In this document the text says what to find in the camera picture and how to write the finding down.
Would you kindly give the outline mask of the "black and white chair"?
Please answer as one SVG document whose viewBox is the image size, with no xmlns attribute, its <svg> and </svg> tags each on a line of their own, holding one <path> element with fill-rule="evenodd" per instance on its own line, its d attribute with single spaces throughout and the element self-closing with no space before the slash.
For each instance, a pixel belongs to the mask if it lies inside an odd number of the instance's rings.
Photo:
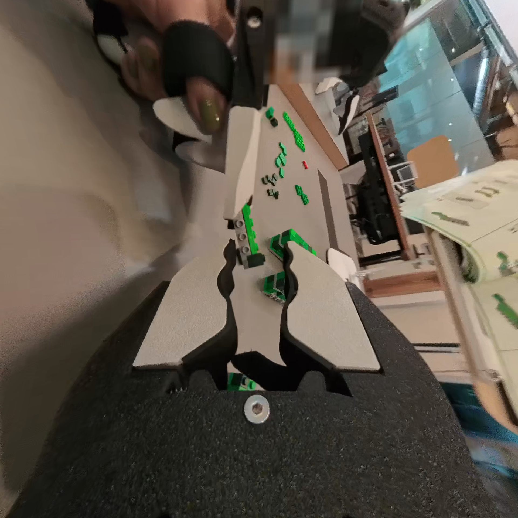
<svg viewBox="0 0 518 518">
<path fill-rule="evenodd" d="M 342 135 L 355 117 L 360 102 L 359 88 L 350 87 L 339 77 L 331 77 L 318 83 L 315 94 L 320 95 L 329 90 L 336 91 L 339 94 L 338 104 L 333 109 L 333 113 L 337 115 L 339 120 L 338 135 Z"/>
</svg>

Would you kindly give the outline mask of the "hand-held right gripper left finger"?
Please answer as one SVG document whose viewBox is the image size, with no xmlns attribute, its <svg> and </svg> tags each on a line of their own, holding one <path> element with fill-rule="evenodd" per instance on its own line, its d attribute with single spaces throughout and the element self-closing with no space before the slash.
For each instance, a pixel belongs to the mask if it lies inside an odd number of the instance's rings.
<svg viewBox="0 0 518 518">
<path fill-rule="evenodd" d="M 236 261 L 235 240 L 229 239 L 173 276 L 135 356 L 134 368 L 227 375 L 238 344 L 230 300 Z"/>
</svg>

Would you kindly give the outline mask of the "wooden background desk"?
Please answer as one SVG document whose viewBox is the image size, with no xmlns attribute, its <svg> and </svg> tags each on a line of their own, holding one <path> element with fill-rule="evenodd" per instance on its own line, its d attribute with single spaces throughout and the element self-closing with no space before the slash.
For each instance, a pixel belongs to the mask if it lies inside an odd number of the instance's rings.
<svg viewBox="0 0 518 518">
<path fill-rule="evenodd" d="M 367 267 L 394 260 L 415 260 L 417 254 L 410 242 L 405 218 L 400 212 L 385 152 L 370 112 L 367 113 L 366 120 L 368 130 L 359 136 L 366 173 L 355 195 L 357 213 L 350 216 L 350 220 L 358 224 L 371 245 L 378 246 L 395 240 L 398 248 L 360 257 L 359 264 Z"/>
</svg>

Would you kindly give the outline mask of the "person's left hand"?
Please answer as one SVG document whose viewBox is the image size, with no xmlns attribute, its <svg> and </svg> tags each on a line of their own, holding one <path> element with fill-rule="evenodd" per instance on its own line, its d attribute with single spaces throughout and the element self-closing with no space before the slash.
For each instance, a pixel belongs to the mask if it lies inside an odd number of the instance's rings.
<svg viewBox="0 0 518 518">
<path fill-rule="evenodd" d="M 185 96 L 200 130 L 216 133 L 230 98 L 230 43 L 235 17 L 227 1 L 114 1 L 127 18 L 150 26 L 160 42 L 143 36 L 122 58 L 133 93 L 157 101 Z"/>
</svg>

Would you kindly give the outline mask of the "blue cloth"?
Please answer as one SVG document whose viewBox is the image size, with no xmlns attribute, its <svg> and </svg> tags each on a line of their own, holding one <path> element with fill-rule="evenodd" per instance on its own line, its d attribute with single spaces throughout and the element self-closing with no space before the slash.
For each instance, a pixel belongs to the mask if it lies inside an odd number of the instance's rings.
<svg viewBox="0 0 518 518">
<path fill-rule="evenodd" d="M 472 385 L 441 382 L 482 475 L 517 496 L 517 434 L 483 408 Z"/>
</svg>

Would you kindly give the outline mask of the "scattered small green bricks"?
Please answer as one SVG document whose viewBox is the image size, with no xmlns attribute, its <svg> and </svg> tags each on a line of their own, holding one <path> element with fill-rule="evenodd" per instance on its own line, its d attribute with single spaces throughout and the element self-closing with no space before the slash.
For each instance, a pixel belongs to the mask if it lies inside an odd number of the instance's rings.
<svg viewBox="0 0 518 518">
<path fill-rule="evenodd" d="M 275 117 L 274 107 L 270 106 L 267 108 L 267 110 L 265 112 L 265 117 L 273 128 L 276 128 L 279 125 L 279 120 Z M 285 178 L 285 168 L 287 165 L 287 156 L 288 156 L 288 148 L 283 142 L 281 142 L 281 141 L 278 142 L 278 148 L 279 148 L 279 153 L 277 154 L 277 156 L 274 159 L 274 165 L 276 168 L 276 172 L 274 172 L 270 175 L 264 175 L 261 178 L 261 183 L 267 187 L 266 193 L 267 193 L 268 197 L 273 197 L 275 199 L 279 199 L 279 191 L 277 189 L 277 184 L 278 184 L 279 180 Z"/>
</svg>

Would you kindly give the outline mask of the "glass partition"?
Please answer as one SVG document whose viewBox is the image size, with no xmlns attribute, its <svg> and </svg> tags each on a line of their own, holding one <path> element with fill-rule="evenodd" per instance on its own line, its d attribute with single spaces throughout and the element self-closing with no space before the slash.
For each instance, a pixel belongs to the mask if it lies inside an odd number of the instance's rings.
<svg viewBox="0 0 518 518">
<path fill-rule="evenodd" d="M 398 97 L 383 115 L 391 120 L 404 157 L 444 135 L 461 174 L 517 159 L 517 48 L 489 1 L 419 1 L 426 10 L 385 61 L 383 90 Z M 483 99 L 475 100 L 481 50 L 492 61 Z"/>
</svg>

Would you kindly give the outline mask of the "green brick cluster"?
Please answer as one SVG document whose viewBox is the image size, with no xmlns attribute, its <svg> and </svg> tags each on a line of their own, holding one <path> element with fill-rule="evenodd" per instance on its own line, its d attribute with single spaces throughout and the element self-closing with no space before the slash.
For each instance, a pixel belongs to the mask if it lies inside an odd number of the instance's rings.
<svg viewBox="0 0 518 518">
<path fill-rule="evenodd" d="M 256 392 L 264 389 L 254 380 L 240 372 L 229 372 L 227 376 L 228 392 Z"/>
</svg>

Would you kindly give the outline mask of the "pale green instruction booklet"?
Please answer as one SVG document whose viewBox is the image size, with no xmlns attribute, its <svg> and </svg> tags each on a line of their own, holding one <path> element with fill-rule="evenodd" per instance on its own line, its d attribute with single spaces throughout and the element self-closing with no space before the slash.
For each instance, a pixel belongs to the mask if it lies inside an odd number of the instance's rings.
<svg viewBox="0 0 518 518">
<path fill-rule="evenodd" d="M 482 326 L 498 349 L 517 350 L 517 160 L 413 191 L 400 211 L 459 246 Z"/>
</svg>

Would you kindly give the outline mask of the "green striped brick block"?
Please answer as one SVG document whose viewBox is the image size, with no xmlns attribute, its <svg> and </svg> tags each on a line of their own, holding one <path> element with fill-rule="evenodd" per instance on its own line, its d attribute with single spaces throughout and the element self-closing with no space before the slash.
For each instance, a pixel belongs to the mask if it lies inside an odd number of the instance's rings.
<svg viewBox="0 0 518 518">
<path fill-rule="evenodd" d="M 284 304 L 286 301 L 284 286 L 285 272 L 280 271 L 263 279 L 262 293 L 267 297 Z"/>
<path fill-rule="evenodd" d="M 288 242 L 294 242 L 309 251 L 314 256 L 317 256 L 314 250 L 295 230 L 288 229 L 281 234 L 270 238 L 269 251 L 280 261 L 284 260 L 284 247 Z"/>
</svg>

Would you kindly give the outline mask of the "white rounded object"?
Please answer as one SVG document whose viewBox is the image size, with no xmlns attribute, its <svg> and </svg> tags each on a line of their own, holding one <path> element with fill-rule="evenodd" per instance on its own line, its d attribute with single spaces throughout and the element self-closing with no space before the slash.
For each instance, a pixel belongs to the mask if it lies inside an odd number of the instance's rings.
<svg viewBox="0 0 518 518">
<path fill-rule="evenodd" d="M 342 253 L 340 250 L 329 248 L 326 252 L 326 260 L 330 268 L 340 276 L 342 281 L 352 283 L 365 293 L 363 285 L 364 273 L 356 267 L 350 256 Z"/>
</svg>

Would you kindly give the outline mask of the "grey and green brick assembly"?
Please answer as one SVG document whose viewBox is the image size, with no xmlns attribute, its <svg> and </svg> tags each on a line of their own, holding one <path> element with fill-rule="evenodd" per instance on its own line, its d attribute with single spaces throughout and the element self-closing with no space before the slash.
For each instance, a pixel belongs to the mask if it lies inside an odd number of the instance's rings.
<svg viewBox="0 0 518 518">
<path fill-rule="evenodd" d="M 265 256 L 256 242 L 254 223 L 251 217 L 251 205 L 246 203 L 233 219 L 236 234 L 237 256 L 244 269 L 260 267 L 265 263 Z"/>
</svg>

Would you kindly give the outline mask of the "wooden chair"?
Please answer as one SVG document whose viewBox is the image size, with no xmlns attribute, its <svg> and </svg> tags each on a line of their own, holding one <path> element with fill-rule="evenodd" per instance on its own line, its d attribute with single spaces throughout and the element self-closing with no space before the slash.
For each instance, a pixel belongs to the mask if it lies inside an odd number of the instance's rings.
<svg viewBox="0 0 518 518">
<path fill-rule="evenodd" d="M 417 189 L 426 188 L 457 177 L 460 173 L 450 140 L 440 135 L 407 153 L 417 171 Z"/>
</svg>

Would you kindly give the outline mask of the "corrugated metal duct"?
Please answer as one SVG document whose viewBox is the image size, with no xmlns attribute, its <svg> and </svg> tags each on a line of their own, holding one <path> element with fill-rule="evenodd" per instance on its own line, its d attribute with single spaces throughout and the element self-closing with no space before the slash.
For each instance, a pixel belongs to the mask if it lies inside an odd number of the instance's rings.
<svg viewBox="0 0 518 518">
<path fill-rule="evenodd" d="M 483 99 L 484 92 L 489 81 L 489 71 L 492 61 L 492 53 L 490 48 L 484 46 L 481 50 L 481 61 L 478 69 L 478 78 L 476 82 L 475 100 Z"/>
</svg>

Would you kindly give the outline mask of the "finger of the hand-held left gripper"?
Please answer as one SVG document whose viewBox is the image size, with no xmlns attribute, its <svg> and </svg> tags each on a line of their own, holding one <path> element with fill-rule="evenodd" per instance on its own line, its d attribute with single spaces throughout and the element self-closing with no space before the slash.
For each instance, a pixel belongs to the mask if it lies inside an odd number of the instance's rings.
<svg viewBox="0 0 518 518">
<path fill-rule="evenodd" d="M 225 157 L 226 191 L 224 200 L 224 219 L 233 220 L 242 207 L 249 202 L 242 196 L 242 166 L 251 130 L 253 107 L 234 106 L 230 109 L 227 126 Z"/>
<path fill-rule="evenodd" d="M 251 130 L 242 166 L 242 196 L 243 200 L 250 200 L 254 192 L 258 146 L 261 134 L 261 113 L 251 112 Z"/>
</svg>

